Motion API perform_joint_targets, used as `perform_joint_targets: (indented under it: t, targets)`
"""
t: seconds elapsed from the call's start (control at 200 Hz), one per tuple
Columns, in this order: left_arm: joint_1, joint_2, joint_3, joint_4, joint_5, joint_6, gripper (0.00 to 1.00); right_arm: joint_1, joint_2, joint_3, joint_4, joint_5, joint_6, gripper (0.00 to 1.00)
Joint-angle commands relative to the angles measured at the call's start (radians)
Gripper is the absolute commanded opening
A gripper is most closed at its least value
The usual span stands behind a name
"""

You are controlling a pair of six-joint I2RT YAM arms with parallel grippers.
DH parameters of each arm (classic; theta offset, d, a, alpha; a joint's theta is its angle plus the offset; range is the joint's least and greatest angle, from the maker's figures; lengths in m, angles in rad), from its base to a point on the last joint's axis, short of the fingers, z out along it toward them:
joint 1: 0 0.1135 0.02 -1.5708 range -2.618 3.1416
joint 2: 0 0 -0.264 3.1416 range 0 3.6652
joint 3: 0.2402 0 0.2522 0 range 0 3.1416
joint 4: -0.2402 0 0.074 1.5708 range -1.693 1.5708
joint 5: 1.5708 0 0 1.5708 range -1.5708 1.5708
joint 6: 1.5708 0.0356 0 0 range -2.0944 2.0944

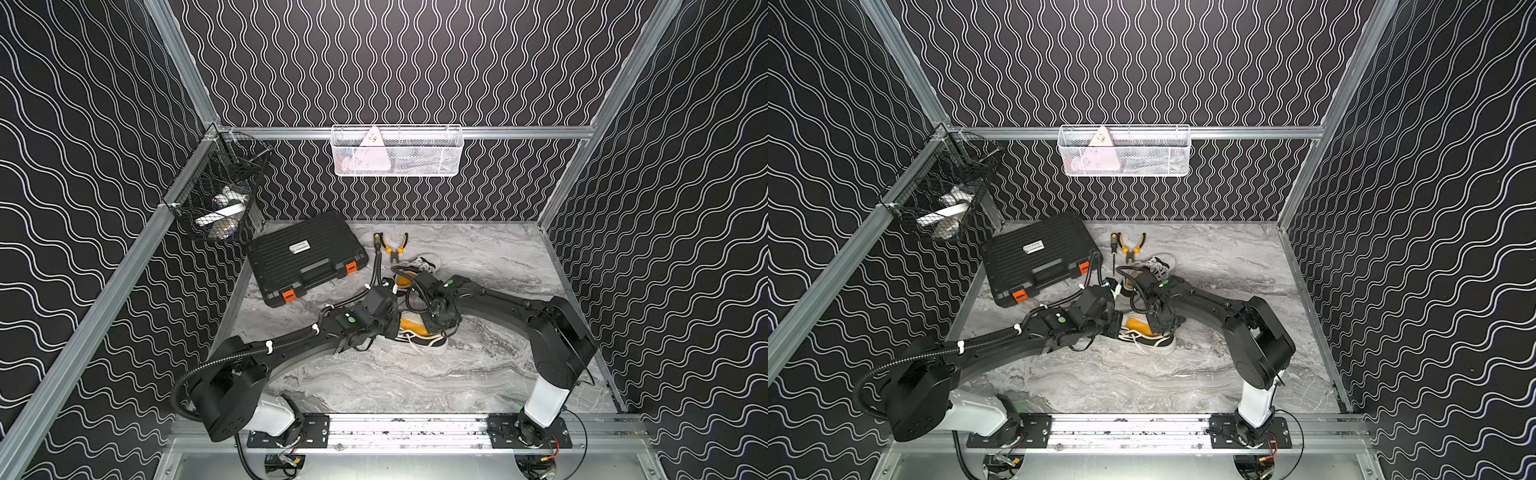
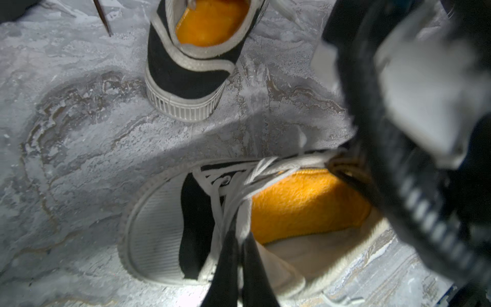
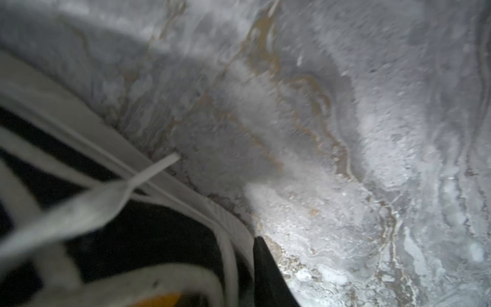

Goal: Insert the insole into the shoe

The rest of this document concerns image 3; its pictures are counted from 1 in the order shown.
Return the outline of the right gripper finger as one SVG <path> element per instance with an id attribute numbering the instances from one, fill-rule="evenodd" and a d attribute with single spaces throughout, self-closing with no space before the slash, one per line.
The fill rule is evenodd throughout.
<path id="1" fill-rule="evenodd" d="M 300 307 L 280 272 L 263 237 L 254 238 L 254 305 Z"/>

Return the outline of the orange insole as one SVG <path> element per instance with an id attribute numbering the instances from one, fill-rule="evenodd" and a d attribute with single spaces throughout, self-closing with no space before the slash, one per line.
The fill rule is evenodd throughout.
<path id="1" fill-rule="evenodd" d="M 131 305 L 131 307 L 175 307 L 181 294 L 159 295 L 148 299 L 143 299 Z"/>

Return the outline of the black canvas sneaker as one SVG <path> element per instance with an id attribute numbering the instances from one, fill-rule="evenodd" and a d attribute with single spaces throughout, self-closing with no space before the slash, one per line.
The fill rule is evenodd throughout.
<path id="1" fill-rule="evenodd" d="M 1 305 L 253 306 L 253 238 L 83 102 L 1 53 Z"/>

